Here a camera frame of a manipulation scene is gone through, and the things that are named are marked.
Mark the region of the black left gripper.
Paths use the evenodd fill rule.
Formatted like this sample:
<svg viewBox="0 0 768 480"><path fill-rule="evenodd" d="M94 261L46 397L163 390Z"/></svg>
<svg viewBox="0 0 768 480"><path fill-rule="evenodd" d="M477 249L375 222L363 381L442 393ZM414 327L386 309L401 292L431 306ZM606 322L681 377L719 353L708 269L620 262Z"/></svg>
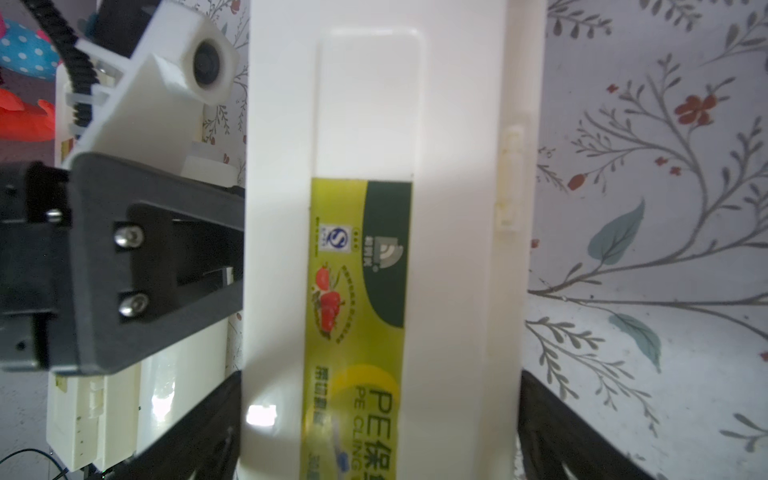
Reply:
<svg viewBox="0 0 768 480"><path fill-rule="evenodd" d="M117 373L240 309L245 193L116 157L1 166L1 368Z"/></svg>

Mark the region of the cream wrap dispenser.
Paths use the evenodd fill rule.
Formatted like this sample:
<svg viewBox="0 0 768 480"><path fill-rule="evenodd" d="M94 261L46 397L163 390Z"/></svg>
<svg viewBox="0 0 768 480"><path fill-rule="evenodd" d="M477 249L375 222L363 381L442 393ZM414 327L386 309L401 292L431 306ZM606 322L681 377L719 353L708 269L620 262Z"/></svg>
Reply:
<svg viewBox="0 0 768 480"><path fill-rule="evenodd" d="M511 479L542 1L251 6L243 479Z"/></svg>
<svg viewBox="0 0 768 480"><path fill-rule="evenodd" d="M50 374L48 444L71 471L141 453L224 380L226 349L221 320L113 375Z"/></svg>

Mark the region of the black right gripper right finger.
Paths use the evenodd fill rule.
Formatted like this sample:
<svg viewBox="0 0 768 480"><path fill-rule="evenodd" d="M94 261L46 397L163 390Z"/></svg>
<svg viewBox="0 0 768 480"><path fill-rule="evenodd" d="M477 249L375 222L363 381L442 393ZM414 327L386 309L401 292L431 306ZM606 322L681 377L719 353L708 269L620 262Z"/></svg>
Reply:
<svg viewBox="0 0 768 480"><path fill-rule="evenodd" d="M528 479L651 479L528 371L517 431Z"/></svg>

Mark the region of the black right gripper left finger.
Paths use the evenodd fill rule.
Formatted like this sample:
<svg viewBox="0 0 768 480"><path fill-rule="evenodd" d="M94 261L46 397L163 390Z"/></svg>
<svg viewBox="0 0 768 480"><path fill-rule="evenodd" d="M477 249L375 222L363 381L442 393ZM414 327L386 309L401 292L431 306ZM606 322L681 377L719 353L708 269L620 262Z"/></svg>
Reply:
<svg viewBox="0 0 768 480"><path fill-rule="evenodd" d="M240 456L242 374L232 373L113 479L232 479Z"/></svg>

